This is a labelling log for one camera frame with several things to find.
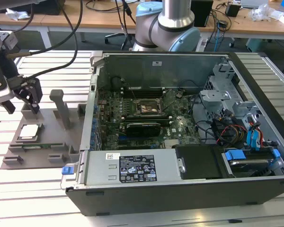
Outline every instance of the white plastic bag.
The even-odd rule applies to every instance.
[[[5,13],[9,18],[18,21],[18,19],[27,19],[30,18],[27,12],[17,12],[11,9],[6,9]]]
[[[270,8],[268,4],[262,4],[257,9],[252,9],[248,16],[252,19],[252,21],[259,21],[259,20],[268,20],[270,21],[270,18],[268,17],[271,13],[274,12],[273,8]]]

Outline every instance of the floor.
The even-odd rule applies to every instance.
[[[56,44],[64,39],[68,33],[66,32],[51,32],[50,37],[52,44]],[[114,37],[109,40],[110,44],[104,43],[104,33],[86,33],[86,42],[79,42],[80,50],[119,50],[121,44],[124,41],[124,37]],[[41,36],[38,32],[22,31],[17,34],[19,40],[19,47],[21,49],[41,50],[44,48]],[[247,52],[245,47],[247,39],[236,39],[235,46],[229,47],[230,38],[225,38],[219,48],[220,52]],[[261,52],[267,54],[267,56],[274,62],[274,64],[280,69],[284,68],[284,41],[276,42],[273,40],[271,43],[265,41],[266,44],[261,49]],[[127,44],[125,50],[130,48],[130,44]],[[65,44],[57,48],[58,50],[73,50],[73,39],[68,40]],[[208,44],[206,51],[213,51],[214,44]]]

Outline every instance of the power supply label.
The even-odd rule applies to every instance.
[[[120,182],[157,181],[157,171],[153,155],[120,156]]]

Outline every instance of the office chair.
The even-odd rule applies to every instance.
[[[105,38],[104,38],[105,44],[109,44],[109,41],[108,41],[109,38],[118,37],[118,36],[124,36],[125,37],[124,33],[115,33],[115,34],[112,34],[112,35],[106,35]],[[128,34],[128,38],[130,40],[132,40],[132,35]],[[127,38],[125,37],[125,40],[124,40],[124,42],[123,42],[123,44],[121,46],[121,50],[124,49],[126,44],[127,44]]]

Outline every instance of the motherboard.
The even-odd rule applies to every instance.
[[[98,149],[172,148],[200,143],[184,90],[98,92]]]

